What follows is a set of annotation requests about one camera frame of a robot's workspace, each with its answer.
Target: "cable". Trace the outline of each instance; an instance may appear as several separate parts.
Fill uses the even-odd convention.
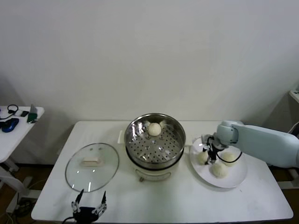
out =
[[[37,181],[37,182],[35,182],[34,184],[31,184],[31,185],[28,187],[28,189],[31,189],[33,186],[37,185],[37,184],[40,183],[40,182],[46,181],[46,180],[47,180],[47,179],[43,179],[43,180],[41,180],[41,181]]]
[[[72,219],[72,218],[74,218],[74,217],[68,217],[68,218],[66,218],[61,224],[64,224],[67,220]]]
[[[0,215],[0,218],[2,218],[2,216],[4,216],[6,214],[6,212],[3,212],[1,215]]]
[[[210,139],[214,139],[214,137],[208,137],[207,138],[207,143],[209,144],[209,140]],[[227,163],[233,163],[233,162],[236,162],[240,157],[241,157],[241,155],[242,155],[242,153],[243,152],[240,152],[240,155],[235,159],[235,160],[233,160],[233,161],[225,161],[224,159],[222,159],[219,155],[218,155],[218,151],[219,152],[221,152],[221,151],[223,151],[224,149],[221,149],[221,150],[219,150],[219,149],[216,149],[215,151],[215,154],[216,154],[216,156],[221,160],[221,161],[223,161],[223,162],[227,162]]]
[[[223,162],[227,162],[227,163],[233,163],[233,162],[236,162],[236,161],[241,157],[241,155],[242,155],[242,152],[240,153],[240,155],[239,155],[235,160],[233,160],[233,161],[225,161],[224,159],[220,158],[220,156],[218,155],[218,152],[216,153],[216,156],[217,156],[220,160],[222,160]]]
[[[9,109],[11,106],[15,106],[16,110]],[[0,118],[0,120],[5,120],[5,119],[10,118],[11,116],[13,116],[19,110],[19,107],[16,104],[11,104],[11,105],[7,106],[7,110],[8,110],[8,113],[11,113],[11,114],[8,115],[6,118]]]
[[[296,124],[293,125],[293,127],[288,131],[288,133],[291,133],[292,130],[294,129],[294,127],[295,127],[297,124],[299,124],[299,121],[298,121]]]
[[[19,208],[14,211],[16,217],[24,217],[33,209],[34,203],[29,199],[22,199],[19,203]]]
[[[13,220],[13,218],[11,218],[11,216],[10,216],[8,213],[5,213],[5,214],[8,216],[8,218],[9,218],[10,221],[11,221],[11,223],[14,224],[14,220]]]

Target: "small side table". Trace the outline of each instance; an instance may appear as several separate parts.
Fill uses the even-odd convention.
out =
[[[1,117],[7,117],[9,114],[7,112],[7,106],[0,106]],[[30,106],[19,106],[19,110],[30,111]],[[37,107],[37,118],[40,118],[44,113],[44,109],[42,107]],[[12,132],[9,133],[1,133],[0,134],[0,163],[5,163],[9,167],[9,171],[18,171],[18,166],[9,158],[11,153],[15,150],[15,148],[19,145],[19,143],[23,140],[26,134],[30,131],[30,129],[34,126],[33,124],[27,123],[26,117],[16,117],[12,116],[11,118],[19,118],[20,121],[18,125],[14,128]],[[26,198],[38,198],[41,191],[40,190],[29,190],[27,187],[30,184],[32,177],[27,176],[23,182],[16,179],[14,176],[10,174],[10,172],[6,171],[2,167],[0,167],[0,179],[1,185],[6,183],[8,186],[17,191],[9,206],[6,209],[6,212],[12,213],[15,210],[17,205],[17,198],[19,194],[19,200],[22,197]]]

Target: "glass lid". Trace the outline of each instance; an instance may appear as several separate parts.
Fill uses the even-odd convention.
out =
[[[71,157],[65,169],[65,179],[76,191],[92,192],[108,184],[118,166],[119,156],[113,146],[94,143]]]

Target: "blue mouse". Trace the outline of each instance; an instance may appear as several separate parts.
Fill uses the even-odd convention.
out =
[[[6,133],[11,132],[12,130],[14,130],[14,128],[17,126],[18,123],[19,123],[18,118],[11,118],[4,122],[4,124],[2,125],[2,131]]]

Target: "white table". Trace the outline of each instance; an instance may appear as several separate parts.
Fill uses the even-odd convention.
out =
[[[299,91],[298,90],[291,90],[290,96],[294,98],[299,103]]]
[[[7,106],[0,106],[0,117],[5,118],[8,115],[7,112]],[[30,106],[19,106],[19,110],[23,111],[30,111]],[[42,114],[44,113],[44,109],[42,107],[37,107],[37,118],[40,118]],[[30,129],[34,126],[33,124],[27,123],[26,117],[17,117],[17,116],[11,116],[5,120],[0,121],[6,121],[11,118],[18,118],[19,123],[14,128],[12,132],[4,133],[0,131],[0,163],[4,162],[10,167],[10,171],[17,171],[19,168],[14,164],[14,162],[9,158],[11,153],[15,150],[15,148],[19,145],[19,143],[23,140],[23,138],[26,136],[26,134],[30,131]],[[26,187],[30,184],[32,177],[26,177],[23,183],[19,181],[18,179],[14,178],[9,172],[7,172],[5,169],[0,167],[0,179],[1,183],[6,183],[16,191],[20,193],[19,200],[22,197],[29,197],[29,198],[37,198],[39,196],[38,191],[34,190],[28,190]],[[7,208],[7,212],[12,213],[15,209],[17,201],[17,195],[14,196],[13,200],[9,204]]]
[[[213,133],[219,121],[181,121],[187,138]],[[293,211],[267,164],[244,155],[246,180],[234,189],[220,189],[202,180],[189,161],[189,149],[174,176],[161,182],[139,182],[123,145],[117,144],[128,121],[80,121],[71,132],[32,211],[32,218],[63,221],[72,216],[71,202],[78,192],[64,177],[71,156],[81,147],[105,142],[116,148],[120,166],[102,189],[84,193],[81,206],[95,207],[107,191],[108,209],[98,222],[104,223],[215,223],[289,219]]]

